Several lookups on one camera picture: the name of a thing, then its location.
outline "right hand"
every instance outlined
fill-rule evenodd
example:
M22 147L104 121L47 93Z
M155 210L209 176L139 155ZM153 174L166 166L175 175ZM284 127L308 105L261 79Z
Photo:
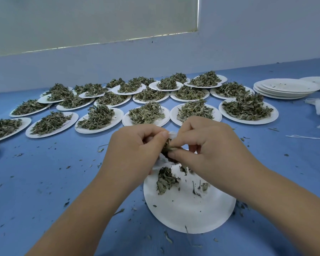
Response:
M249 188L247 184L264 167L229 125L211 119L189 117L170 146L181 147L185 144L189 145L189 151L177 149L168 156L236 198L243 197L244 188Z

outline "left hand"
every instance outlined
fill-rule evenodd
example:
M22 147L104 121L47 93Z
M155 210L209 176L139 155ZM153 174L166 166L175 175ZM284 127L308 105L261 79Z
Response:
M166 129L153 124L120 128L110 138L97 177L131 193L147 177L168 135Z

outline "hand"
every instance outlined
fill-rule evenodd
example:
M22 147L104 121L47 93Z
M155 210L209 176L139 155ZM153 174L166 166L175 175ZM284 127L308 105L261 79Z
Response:
M123 127L110 138L98 177L131 193L152 169L168 131L153 124Z
M178 149L168 156L236 198L242 196L246 180L256 176L255 171L263 167L229 125L211 119L188 118L170 146L185 144L189 145L189 151Z

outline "forearm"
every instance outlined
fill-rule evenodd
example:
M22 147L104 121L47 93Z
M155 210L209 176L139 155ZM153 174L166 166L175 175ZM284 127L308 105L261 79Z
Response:
M244 201L285 233L304 254L320 256L320 198L265 167L252 178Z
M94 254L108 222L128 195L103 178L97 176L83 190L28 256Z

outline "blue table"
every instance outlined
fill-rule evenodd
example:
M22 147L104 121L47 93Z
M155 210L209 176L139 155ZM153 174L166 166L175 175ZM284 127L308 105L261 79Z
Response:
M301 78L320 76L320 59L277 63L249 68L218 71L230 81L252 87L267 78ZM0 94L0 118L9 118L22 101L38 98L47 89ZM320 91L309 98L320 98ZM278 120L259 126L244 125L226 118L222 122L236 128L239 137L248 137L245 145L267 167L286 176L320 197L320 140L289 138L286 135L320 137L320 116L315 107L300 100L265 98L279 111ZM221 100L210 96L208 104L218 107ZM168 98L162 105L172 109L180 102ZM130 100L120 107L124 113L139 106ZM79 117L87 108L76 110ZM32 123L49 111L31 115ZM28 139L25 131L0 142L0 255L23 255L64 211L98 172L111 134L119 123L105 132L83 135L73 127L57 135ZM179 128L171 121L169 131ZM269 130L277 128L279 132ZM142 185L132 192L105 230L96 255L300 255L290 242L264 217L254 210L231 216L220 228L204 234L186 235L161 224L142 199ZM174 241L170 244L164 231ZM201 244L202 248L190 246Z

